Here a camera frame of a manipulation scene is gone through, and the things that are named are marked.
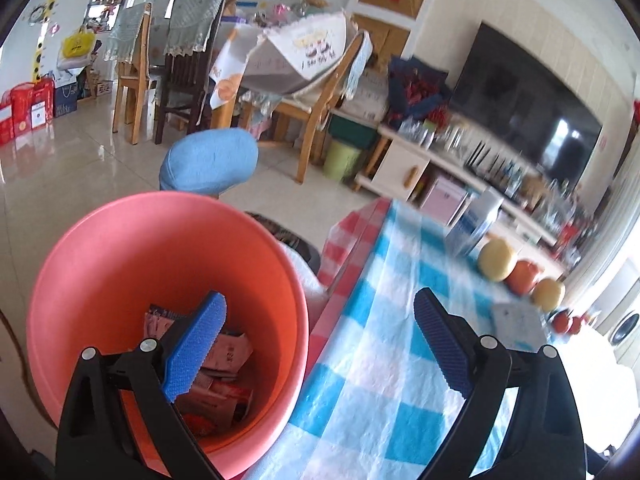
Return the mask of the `black flat screen television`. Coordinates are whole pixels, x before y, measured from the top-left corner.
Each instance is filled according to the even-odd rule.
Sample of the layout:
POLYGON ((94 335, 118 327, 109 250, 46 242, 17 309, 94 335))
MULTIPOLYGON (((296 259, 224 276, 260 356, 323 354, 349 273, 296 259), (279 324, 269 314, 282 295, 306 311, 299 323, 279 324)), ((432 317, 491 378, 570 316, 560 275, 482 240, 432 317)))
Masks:
POLYGON ((486 23, 477 29, 451 105, 570 188, 582 177, 602 129, 547 66, 486 23))

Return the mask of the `light wooden chair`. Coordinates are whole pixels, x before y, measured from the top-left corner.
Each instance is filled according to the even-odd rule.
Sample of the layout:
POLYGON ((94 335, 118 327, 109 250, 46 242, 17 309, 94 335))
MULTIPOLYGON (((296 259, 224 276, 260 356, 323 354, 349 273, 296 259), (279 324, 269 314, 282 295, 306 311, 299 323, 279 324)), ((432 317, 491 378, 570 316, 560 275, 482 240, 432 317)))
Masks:
POLYGON ((146 94, 154 88, 150 74, 150 28, 152 3, 121 10, 107 38, 105 59, 115 63, 116 86, 112 133, 118 133, 120 115, 132 125, 129 142, 140 139, 146 94))

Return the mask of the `white washing machine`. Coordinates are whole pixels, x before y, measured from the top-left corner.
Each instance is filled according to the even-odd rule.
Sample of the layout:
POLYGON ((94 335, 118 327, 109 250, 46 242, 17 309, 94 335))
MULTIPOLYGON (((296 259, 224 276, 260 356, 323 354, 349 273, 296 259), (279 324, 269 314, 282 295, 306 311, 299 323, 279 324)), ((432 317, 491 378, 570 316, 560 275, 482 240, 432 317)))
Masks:
POLYGON ((605 336, 618 364, 639 374, 639 281, 612 282, 593 304, 596 330, 605 336))

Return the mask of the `yellow hanging bag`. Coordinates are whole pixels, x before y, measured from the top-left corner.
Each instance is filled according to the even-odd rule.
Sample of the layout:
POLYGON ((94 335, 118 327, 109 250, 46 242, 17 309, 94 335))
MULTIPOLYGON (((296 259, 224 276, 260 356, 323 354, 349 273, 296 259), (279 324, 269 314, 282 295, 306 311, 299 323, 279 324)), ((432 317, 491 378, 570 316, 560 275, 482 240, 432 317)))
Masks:
POLYGON ((96 35, 91 29, 82 28, 66 37, 61 44, 63 58, 81 58, 93 51, 96 35))

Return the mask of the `pink storage box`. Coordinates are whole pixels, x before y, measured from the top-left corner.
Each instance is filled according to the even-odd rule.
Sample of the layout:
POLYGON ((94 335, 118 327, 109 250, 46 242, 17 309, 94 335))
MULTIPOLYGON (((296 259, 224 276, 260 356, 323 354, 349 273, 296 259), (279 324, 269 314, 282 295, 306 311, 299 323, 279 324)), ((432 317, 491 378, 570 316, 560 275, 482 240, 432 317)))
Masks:
POLYGON ((444 226, 449 226, 461 210, 468 192, 444 177, 437 177, 420 205, 422 214, 444 226))

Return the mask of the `white blue torn bag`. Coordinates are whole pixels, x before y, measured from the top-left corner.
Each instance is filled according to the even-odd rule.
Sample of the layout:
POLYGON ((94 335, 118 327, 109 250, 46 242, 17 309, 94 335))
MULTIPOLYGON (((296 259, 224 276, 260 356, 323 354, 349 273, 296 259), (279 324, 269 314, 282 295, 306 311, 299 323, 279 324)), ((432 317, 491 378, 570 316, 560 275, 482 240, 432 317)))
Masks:
POLYGON ((544 319, 527 302, 502 302, 491 306, 495 335, 506 348, 537 352, 547 343, 544 319))

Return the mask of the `left orange tangerine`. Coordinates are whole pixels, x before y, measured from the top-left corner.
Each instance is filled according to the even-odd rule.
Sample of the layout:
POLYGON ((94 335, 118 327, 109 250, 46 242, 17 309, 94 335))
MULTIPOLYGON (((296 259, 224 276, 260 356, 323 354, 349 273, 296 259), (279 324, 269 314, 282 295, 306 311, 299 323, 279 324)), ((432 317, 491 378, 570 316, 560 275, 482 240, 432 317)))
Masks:
POLYGON ((550 320, 551 329, 558 335, 567 334, 573 325, 573 319, 567 310, 556 312, 550 320))

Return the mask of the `dark wooden chair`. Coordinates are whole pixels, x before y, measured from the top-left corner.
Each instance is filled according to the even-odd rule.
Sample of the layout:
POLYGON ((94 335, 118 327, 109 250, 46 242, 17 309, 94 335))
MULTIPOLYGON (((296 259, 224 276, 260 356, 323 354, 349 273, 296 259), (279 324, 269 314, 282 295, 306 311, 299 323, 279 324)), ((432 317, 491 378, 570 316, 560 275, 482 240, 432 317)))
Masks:
POLYGON ((198 131, 225 4, 226 0, 174 1, 164 49, 155 144, 163 142, 168 115, 184 120, 187 134, 198 131))

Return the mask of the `green trash bin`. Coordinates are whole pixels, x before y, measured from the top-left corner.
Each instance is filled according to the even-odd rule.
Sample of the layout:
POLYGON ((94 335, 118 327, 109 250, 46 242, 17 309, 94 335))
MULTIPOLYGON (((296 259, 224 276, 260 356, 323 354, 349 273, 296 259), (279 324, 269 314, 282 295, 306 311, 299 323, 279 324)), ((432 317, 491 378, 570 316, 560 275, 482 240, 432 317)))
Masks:
POLYGON ((322 167, 323 175, 333 181, 347 178, 358 162, 360 154, 361 151, 356 146, 332 139, 322 167))

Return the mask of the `wooden chair with bib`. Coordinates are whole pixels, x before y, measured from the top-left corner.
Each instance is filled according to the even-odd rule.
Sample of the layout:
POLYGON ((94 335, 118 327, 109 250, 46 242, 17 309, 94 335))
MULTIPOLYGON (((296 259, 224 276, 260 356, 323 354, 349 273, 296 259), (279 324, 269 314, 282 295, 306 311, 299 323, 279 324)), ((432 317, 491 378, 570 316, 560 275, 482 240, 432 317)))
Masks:
POLYGON ((305 87, 283 96, 268 96, 250 90, 238 103, 242 105, 239 126, 253 130, 266 118, 276 118, 273 138, 265 144, 287 144, 288 124, 298 120, 302 126, 299 158, 294 180, 305 181, 308 166, 320 159, 323 146, 322 130, 329 112, 342 99, 350 99, 358 87, 359 78, 367 67, 373 44, 367 30, 350 18, 346 21, 345 51, 327 70, 305 87))

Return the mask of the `orange tangerine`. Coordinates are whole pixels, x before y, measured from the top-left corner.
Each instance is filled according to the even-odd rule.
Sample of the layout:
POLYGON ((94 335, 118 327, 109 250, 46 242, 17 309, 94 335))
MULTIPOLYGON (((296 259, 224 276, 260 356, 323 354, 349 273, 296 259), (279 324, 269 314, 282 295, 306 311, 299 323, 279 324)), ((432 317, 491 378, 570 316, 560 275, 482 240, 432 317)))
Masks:
POLYGON ((567 334, 573 325, 573 319, 567 310, 556 312, 550 320, 551 329, 558 335, 567 334))
POLYGON ((582 326, 584 326, 585 320, 582 316, 573 316, 572 317, 572 325, 570 326, 570 330, 568 331, 571 335, 577 335, 582 330, 582 326))

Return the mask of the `white blue plastic bottle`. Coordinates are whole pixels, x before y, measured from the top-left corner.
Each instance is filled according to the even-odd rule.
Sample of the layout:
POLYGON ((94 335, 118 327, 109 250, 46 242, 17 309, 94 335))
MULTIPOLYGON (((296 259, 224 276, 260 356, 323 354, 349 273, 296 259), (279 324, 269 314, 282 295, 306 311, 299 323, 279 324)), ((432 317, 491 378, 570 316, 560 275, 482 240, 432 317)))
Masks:
POLYGON ((445 237, 448 254, 466 256, 496 222, 502 202, 502 195, 494 188, 486 188, 473 198, 445 237))

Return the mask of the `right orange tangerine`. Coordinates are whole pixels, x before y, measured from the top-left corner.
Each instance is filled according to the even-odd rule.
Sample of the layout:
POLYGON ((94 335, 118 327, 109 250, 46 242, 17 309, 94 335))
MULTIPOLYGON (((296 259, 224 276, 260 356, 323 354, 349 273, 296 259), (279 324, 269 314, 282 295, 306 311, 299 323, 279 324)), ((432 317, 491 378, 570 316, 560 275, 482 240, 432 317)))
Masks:
POLYGON ((585 320, 582 316, 573 316, 572 317, 572 325, 570 326, 570 330, 568 331, 571 335, 577 335, 582 330, 582 326, 584 326, 585 320))

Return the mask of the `red apple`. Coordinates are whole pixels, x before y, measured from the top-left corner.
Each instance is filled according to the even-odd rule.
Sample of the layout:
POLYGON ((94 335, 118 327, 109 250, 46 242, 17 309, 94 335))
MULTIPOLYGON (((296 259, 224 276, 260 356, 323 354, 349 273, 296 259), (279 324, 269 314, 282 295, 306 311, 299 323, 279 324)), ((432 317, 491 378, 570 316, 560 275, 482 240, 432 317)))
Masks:
POLYGON ((542 267, 536 262, 522 259, 515 263, 511 273, 506 277, 506 286, 516 296, 526 296, 539 281, 542 267))

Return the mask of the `red gift boxes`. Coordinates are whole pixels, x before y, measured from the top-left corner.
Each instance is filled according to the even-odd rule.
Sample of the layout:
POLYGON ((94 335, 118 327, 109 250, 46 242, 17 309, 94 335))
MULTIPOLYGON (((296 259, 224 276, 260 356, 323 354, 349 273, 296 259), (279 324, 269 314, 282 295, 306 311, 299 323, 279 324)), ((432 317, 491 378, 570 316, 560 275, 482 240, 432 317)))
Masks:
POLYGON ((50 125, 54 118, 54 81, 44 77, 36 84, 24 82, 1 96, 0 143, 50 125))

